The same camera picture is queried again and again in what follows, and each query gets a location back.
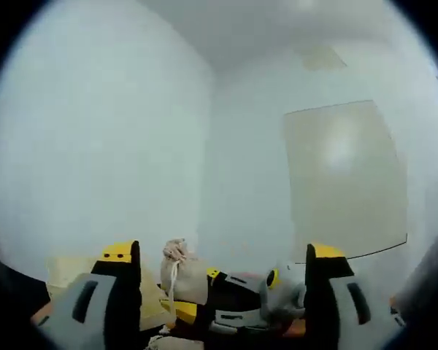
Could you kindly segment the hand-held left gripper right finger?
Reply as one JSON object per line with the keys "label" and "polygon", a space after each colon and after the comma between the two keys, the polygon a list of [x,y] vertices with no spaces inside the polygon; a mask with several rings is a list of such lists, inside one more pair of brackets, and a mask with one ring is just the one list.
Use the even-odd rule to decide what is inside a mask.
{"label": "hand-held left gripper right finger", "polygon": [[384,349],[404,326],[332,246],[307,245],[304,283],[308,349]]}

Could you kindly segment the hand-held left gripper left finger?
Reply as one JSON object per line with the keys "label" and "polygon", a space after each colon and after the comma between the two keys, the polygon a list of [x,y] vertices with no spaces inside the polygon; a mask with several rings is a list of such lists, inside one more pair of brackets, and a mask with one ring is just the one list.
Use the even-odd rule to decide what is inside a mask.
{"label": "hand-held left gripper left finger", "polygon": [[141,283],[139,242],[109,245],[31,320],[56,349],[138,349]]}

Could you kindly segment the person's right hand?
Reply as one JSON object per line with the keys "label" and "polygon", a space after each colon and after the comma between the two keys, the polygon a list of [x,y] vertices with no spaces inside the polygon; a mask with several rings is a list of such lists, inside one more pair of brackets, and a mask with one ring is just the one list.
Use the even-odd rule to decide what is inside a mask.
{"label": "person's right hand", "polygon": [[284,338],[303,338],[306,333],[306,319],[294,319],[283,333]]}

